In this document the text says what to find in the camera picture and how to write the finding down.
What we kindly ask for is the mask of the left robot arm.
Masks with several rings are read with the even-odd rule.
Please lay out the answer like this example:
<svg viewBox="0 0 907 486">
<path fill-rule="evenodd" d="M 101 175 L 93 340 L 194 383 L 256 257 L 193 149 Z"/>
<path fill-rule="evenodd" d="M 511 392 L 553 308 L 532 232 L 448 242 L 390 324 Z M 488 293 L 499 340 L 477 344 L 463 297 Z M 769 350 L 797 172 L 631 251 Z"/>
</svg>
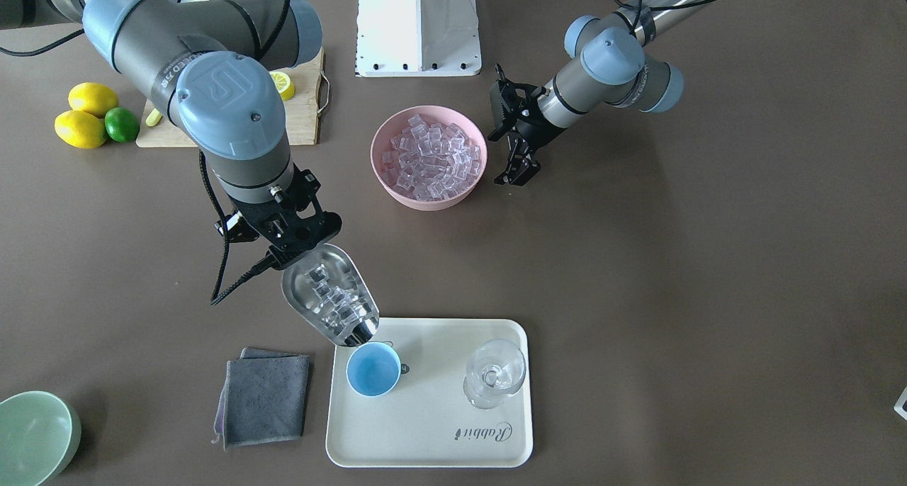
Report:
<svg viewBox="0 0 907 486">
<path fill-rule="evenodd" d="M 685 79 L 644 48 L 716 1 L 615 0 L 615 11 L 605 17 L 580 16 L 563 39 L 569 62 L 543 85 L 512 81 L 496 66 L 489 92 L 495 126 L 487 138 L 506 140 L 509 154 L 495 183 L 524 186 L 541 169 L 536 152 L 599 104 L 644 113 L 673 108 Z"/>
</svg>

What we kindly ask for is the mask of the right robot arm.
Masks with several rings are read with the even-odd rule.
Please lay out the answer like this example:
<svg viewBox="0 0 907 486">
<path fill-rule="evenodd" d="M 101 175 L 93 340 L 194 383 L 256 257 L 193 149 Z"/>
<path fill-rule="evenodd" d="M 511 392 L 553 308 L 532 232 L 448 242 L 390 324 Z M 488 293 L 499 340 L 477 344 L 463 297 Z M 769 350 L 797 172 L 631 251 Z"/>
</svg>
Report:
<svg viewBox="0 0 907 486">
<path fill-rule="evenodd" d="M 68 22 L 204 153 L 234 205 L 223 237 L 269 241 L 259 269 L 287 269 L 340 231 L 320 183 L 291 159 L 270 77 L 320 53 L 308 1 L 2 0 L 4 30 Z"/>
</svg>

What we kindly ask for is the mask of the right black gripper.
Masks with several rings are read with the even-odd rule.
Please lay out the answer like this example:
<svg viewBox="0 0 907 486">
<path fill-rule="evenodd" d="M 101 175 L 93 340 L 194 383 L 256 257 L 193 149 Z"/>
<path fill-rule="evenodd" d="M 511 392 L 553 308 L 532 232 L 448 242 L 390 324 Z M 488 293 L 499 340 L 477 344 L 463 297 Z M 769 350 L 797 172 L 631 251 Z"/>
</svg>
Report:
<svg viewBox="0 0 907 486">
<path fill-rule="evenodd" d="M 317 201 L 320 188 L 311 170 L 295 167 L 288 186 L 270 186 L 263 202 L 230 198 L 234 211 L 215 228 L 227 243 L 253 242 L 258 237 L 269 241 L 266 256 L 254 271 L 287 269 L 308 251 L 336 237 L 342 227 L 340 215 L 324 211 Z"/>
</svg>

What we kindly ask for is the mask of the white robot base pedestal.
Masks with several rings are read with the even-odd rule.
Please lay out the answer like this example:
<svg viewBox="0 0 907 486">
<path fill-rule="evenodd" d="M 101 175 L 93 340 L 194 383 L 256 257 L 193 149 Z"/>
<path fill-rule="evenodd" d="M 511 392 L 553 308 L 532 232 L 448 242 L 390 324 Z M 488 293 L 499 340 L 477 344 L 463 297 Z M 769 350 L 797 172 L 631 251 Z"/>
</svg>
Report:
<svg viewBox="0 0 907 486">
<path fill-rule="evenodd" d="M 470 77 L 483 67 L 476 0 L 359 0 L 359 77 Z"/>
</svg>

